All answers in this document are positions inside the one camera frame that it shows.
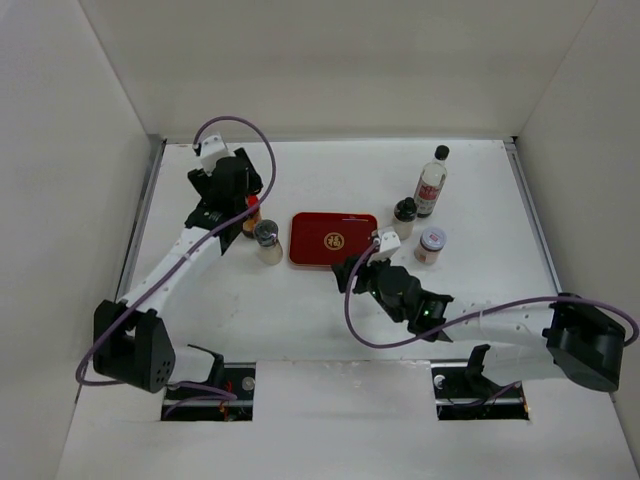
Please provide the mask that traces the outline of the red-capped sauce jar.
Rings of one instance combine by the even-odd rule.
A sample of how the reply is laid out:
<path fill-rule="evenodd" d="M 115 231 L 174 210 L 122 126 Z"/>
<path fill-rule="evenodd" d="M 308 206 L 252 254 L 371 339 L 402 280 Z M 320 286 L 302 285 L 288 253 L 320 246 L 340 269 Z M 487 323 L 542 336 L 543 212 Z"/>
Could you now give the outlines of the red-capped sauce jar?
<path fill-rule="evenodd" d="M 259 198 L 257 195 L 250 195 L 248 197 L 248 206 L 250 208 L 257 205 L 259 202 Z M 254 239 L 254 230 L 257 223 L 262 220 L 261 210 L 259 207 L 256 207 L 250 215 L 246 218 L 242 226 L 242 233 L 245 237 L 249 239 Z"/>

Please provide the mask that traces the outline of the black-capped white bottle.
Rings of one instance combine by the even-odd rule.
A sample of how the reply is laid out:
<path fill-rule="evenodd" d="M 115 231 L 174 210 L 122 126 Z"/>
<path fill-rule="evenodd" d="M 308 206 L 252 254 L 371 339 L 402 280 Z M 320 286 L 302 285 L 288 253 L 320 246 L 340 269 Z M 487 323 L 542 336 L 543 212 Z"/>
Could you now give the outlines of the black-capped white bottle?
<path fill-rule="evenodd" d="M 411 236 L 416 217 L 417 206 L 412 197 L 406 197 L 394 206 L 392 226 L 401 241 Z"/>

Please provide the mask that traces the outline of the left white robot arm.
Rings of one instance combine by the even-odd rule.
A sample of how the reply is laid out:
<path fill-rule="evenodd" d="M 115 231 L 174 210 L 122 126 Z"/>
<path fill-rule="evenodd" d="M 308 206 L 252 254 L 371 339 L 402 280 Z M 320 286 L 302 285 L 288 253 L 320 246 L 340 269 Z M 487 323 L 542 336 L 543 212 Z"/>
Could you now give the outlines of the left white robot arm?
<path fill-rule="evenodd" d="M 199 277 L 240 235 L 249 199 L 263 188 L 243 148 L 214 147 L 187 178 L 200 197 L 169 253 L 136 287 L 94 312 L 95 373 L 116 383 L 156 393 L 190 383 L 197 394 L 214 398 L 224 373 L 215 353 L 178 337 L 177 327 Z"/>

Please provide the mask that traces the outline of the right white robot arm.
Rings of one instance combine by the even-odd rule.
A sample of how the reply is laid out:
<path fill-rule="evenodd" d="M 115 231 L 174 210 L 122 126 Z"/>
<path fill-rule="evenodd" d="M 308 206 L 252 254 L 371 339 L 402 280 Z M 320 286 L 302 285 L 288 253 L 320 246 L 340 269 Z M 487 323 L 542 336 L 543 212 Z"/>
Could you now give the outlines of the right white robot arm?
<path fill-rule="evenodd" d="M 615 392 L 624 349 L 639 335 L 637 326 L 630 332 L 622 326 L 626 313 L 569 293 L 483 306 L 449 320 L 452 296 L 423 289 L 388 260 L 351 256 L 331 271 L 340 293 L 368 294 L 393 322 L 405 324 L 407 344 L 474 342 L 463 380 L 479 396 L 516 381 L 555 378 Z"/>

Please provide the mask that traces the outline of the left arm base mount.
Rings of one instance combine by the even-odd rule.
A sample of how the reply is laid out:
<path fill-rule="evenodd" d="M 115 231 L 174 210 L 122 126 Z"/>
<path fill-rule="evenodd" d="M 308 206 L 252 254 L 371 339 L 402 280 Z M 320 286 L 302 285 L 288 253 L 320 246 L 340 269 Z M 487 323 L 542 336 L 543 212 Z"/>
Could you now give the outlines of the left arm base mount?
<path fill-rule="evenodd" d="M 248 422 L 253 419 L 255 363 L 218 363 L 204 384 L 169 387 L 160 420 L 164 422 Z"/>

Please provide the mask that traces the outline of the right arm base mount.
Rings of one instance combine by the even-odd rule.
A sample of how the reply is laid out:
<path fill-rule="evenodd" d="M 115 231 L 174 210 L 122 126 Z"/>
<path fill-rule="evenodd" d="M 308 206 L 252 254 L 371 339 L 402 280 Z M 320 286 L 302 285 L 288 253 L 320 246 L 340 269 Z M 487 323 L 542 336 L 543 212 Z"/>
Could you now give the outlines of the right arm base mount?
<path fill-rule="evenodd" d="M 483 373 L 489 345 L 475 347 L 468 360 L 431 364 L 436 415 L 440 421 L 529 420 L 520 383 L 496 384 Z"/>

